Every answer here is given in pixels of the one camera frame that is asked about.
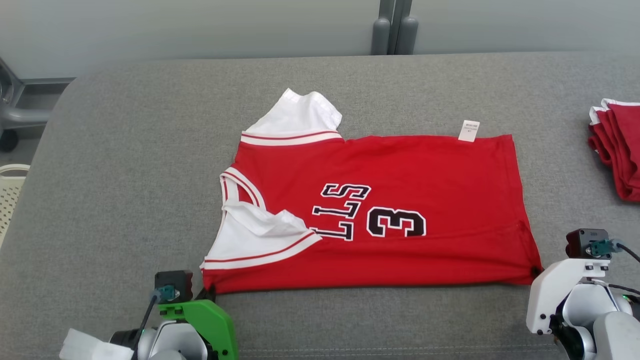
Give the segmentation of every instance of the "green robotic arm part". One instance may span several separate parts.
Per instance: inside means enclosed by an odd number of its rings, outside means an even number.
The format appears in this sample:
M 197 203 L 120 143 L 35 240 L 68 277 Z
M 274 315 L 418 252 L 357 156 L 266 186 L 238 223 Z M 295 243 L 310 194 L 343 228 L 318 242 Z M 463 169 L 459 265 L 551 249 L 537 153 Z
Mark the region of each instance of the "green robotic arm part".
M 210 300 L 159 304 L 165 320 L 185 320 L 211 344 L 217 359 L 237 360 L 236 332 L 231 317 Z

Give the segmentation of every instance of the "white wall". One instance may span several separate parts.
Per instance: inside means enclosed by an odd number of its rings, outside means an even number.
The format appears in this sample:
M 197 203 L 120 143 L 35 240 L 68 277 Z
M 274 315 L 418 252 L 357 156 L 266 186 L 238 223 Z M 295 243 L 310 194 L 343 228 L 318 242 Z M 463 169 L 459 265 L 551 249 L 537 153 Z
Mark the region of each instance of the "white wall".
M 639 0 L 413 0 L 414 54 L 640 48 Z
M 379 0 L 2 0 L 0 58 L 21 79 L 168 58 L 365 55 Z

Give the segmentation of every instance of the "clothing tag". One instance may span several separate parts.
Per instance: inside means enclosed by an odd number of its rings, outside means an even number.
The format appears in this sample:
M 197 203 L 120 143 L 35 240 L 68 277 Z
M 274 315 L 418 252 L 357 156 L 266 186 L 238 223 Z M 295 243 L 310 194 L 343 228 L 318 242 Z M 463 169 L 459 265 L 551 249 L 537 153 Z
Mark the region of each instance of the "clothing tag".
M 480 123 L 478 121 L 465 120 L 462 123 L 462 130 L 460 130 L 460 136 L 458 136 L 458 140 L 462 140 L 464 142 L 474 142 L 479 126 Z

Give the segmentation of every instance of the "stack of folded clothes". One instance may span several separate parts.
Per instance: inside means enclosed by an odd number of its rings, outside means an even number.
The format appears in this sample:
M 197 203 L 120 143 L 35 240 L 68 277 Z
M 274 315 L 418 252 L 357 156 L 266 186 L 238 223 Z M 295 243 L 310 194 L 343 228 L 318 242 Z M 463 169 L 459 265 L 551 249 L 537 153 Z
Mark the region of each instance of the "stack of folded clothes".
M 612 169 L 616 192 L 623 200 L 640 201 L 640 102 L 602 99 L 589 116 L 589 146 Z

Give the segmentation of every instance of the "white plastic basket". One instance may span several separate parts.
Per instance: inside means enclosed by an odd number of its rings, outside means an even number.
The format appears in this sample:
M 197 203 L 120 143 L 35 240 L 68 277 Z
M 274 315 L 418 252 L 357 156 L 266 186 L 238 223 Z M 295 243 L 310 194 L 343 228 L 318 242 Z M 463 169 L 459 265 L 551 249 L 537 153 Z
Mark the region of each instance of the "white plastic basket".
M 29 165 L 11 164 L 0 167 L 0 174 L 12 170 L 29 171 Z M 0 175 L 0 247 L 4 240 L 4 234 L 9 228 L 13 209 L 18 203 L 18 196 L 26 176 L 2 176 Z

